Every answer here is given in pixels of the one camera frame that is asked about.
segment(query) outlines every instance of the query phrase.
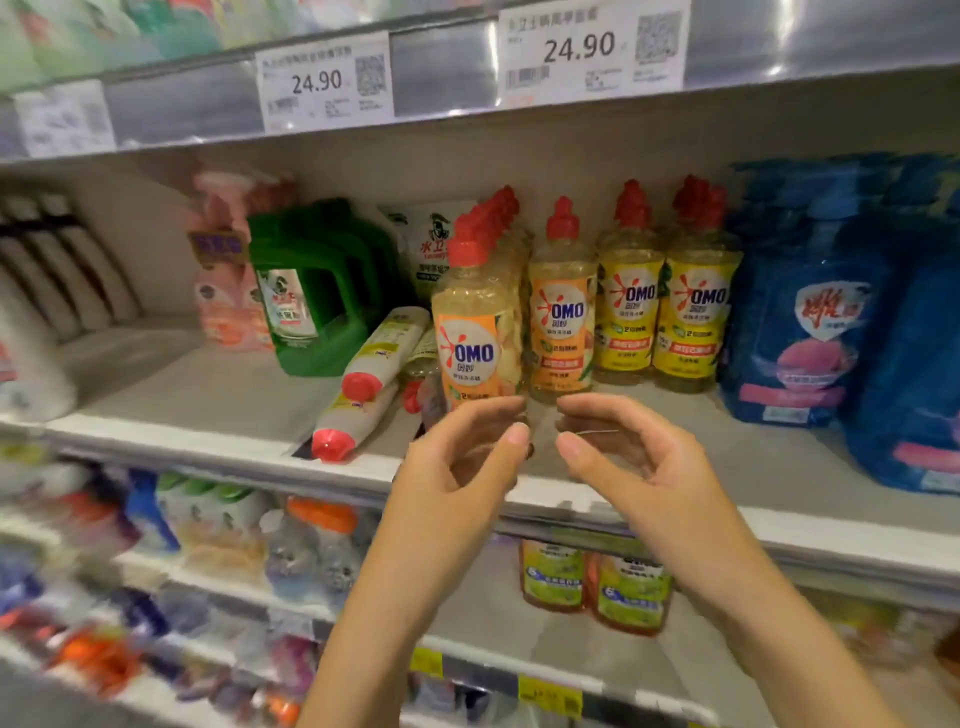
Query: laundry detergent bottle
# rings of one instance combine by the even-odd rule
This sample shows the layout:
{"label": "laundry detergent bottle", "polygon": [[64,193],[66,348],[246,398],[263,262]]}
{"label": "laundry detergent bottle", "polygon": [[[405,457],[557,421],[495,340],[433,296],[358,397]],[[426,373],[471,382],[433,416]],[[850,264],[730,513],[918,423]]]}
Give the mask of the laundry detergent bottle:
{"label": "laundry detergent bottle", "polygon": [[859,169],[828,170],[799,240],[756,252],[721,389],[744,422],[826,425],[889,270],[856,226]]}

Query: hand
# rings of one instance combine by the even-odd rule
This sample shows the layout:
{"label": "hand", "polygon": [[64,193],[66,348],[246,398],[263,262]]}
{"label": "hand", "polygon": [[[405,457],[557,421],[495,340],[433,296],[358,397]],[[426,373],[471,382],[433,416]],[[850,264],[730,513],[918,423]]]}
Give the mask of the hand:
{"label": "hand", "polygon": [[[530,445],[529,427],[515,422],[523,406],[522,397],[467,402],[411,444],[348,609],[363,593],[392,619],[426,629],[516,483]],[[478,452],[489,443],[495,445],[481,462]]]}
{"label": "hand", "polygon": [[[685,590],[722,616],[742,621],[760,597],[786,585],[693,435],[627,397],[571,395],[557,406],[567,419],[564,429],[587,421],[586,429],[600,430],[558,435],[557,449],[570,471],[623,515]],[[622,455],[635,436],[631,447],[645,453],[628,460],[649,462],[644,475],[618,468],[588,442],[603,449],[609,444]]]}

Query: blue detergent package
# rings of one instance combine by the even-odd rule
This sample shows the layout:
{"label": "blue detergent package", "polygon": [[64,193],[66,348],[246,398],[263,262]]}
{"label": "blue detergent package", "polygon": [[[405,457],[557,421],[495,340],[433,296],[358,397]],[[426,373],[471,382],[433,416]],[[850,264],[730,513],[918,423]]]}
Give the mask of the blue detergent package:
{"label": "blue detergent package", "polygon": [[847,447],[893,488],[960,495],[960,252],[921,265],[860,400]]}
{"label": "blue detergent package", "polygon": [[824,190],[789,241],[754,251],[729,366],[720,379],[736,419],[827,425],[843,400],[876,291],[890,276],[863,240],[855,164],[821,172]]}

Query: price tag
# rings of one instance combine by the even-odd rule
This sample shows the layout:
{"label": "price tag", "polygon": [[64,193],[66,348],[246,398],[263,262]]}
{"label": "price tag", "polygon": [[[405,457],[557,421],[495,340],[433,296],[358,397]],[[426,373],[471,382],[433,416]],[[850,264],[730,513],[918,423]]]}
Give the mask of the price tag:
{"label": "price tag", "polygon": [[386,31],[260,51],[256,85],[267,134],[365,127],[395,119]]}
{"label": "price tag", "polygon": [[516,696],[550,713],[580,719],[584,714],[584,693],[576,688],[555,685],[535,677],[517,677]]}
{"label": "price tag", "polygon": [[410,669],[443,680],[444,655],[434,649],[417,647],[414,649],[414,656],[410,661]]}
{"label": "price tag", "polygon": [[36,159],[116,152],[104,85],[55,85],[13,95],[27,154]]}
{"label": "price tag", "polygon": [[691,0],[554,0],[500,12],[502,108],[684,87]]}

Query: clear plastic bottle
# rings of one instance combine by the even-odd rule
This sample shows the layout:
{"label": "clear plastic bottle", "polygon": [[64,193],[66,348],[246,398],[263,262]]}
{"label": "clear plastic bottle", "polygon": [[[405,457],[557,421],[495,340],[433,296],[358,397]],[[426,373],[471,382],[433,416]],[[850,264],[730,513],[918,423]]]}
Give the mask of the clear plastic bottle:
{"label": "clear plastic bottle", "polygon": [[588,391],[592,383],[597,262],[579,239],[580,218],[570,198],[557,201],[546,236],[528,268],[530,394],[552,404],[562,395]]}
{"label": "clear plastic bottle", "polygon": [[723,231],[727,193],[713,187],[693,232],[667,251],[661,276],[660,320],[654,368],[657,384],[673,392],[706,392],[730,313],[730,287],[743,253]]}
{"label": "clear plastic bottle", "polygon": [[664,254],[643,199],[625,201],[619,234],[599,251],[593,378],[607,384],[637,384],[653,361]]}
{"label": "clear plastic bottle", "polygon": [[465,400],[515,394],[520,383],[514,301],[493,274],[490,249],[466,215],[447,243],[450,269],[431,300],[444,395],[449,409]]}

